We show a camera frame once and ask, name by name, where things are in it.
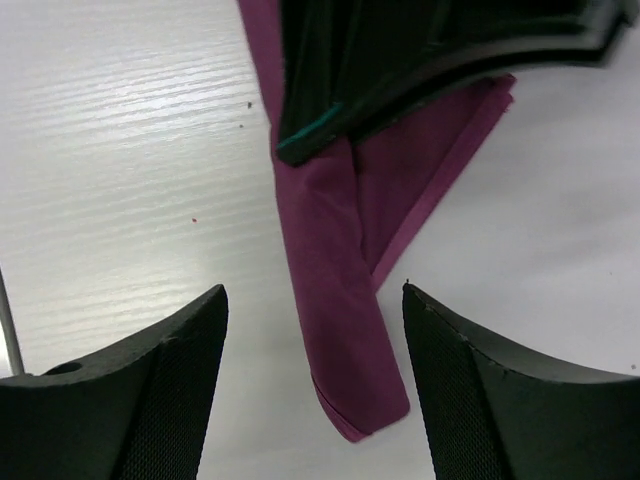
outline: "teal stripe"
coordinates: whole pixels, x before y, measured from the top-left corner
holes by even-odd
[[[310,123],[309,125],[307,125],[306,127],[300,129],[298,132],[294,133],[290,137],[287,137],[284,140],[282,140],[278,144],[278,148],[286,147],[290,143],[293,143],[296,140],[300,140],[302,137],[305,137],[309,133],[311,133],[314,130],[320,128],[322,125],[324,125],[329,120],[331,120],[331,118],[333,118],[335,116],[335,114],[340,111],[341,108],[342,108],[342,103],[338,103],[338,104],[334,105],[330,110],[328,110],[325,113],[323,113],[322,116],[320,118],[318,118],[315,122]]]

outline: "tabletop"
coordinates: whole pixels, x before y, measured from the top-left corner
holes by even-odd
[[[351,445],[309,378],[234,1],[0,9],[0,262],[26,368],[224,283],[199,478],[434,479],[403,337],[407,278],[539,351],[640,372],[640,32],[606,70],[518,74],[511,110],[379,293],[413,411]]]

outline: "white surface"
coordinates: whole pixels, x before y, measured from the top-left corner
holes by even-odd
[[[200,478],[433,479],[406,278],[526,345],[638,371],[640,32],[608,71],[520,75],[511,112],[380,293],[413,413],[352,446],[309,381],[233,0],[0,11],[0,260],[26,366],[105,346],[224,282]]]

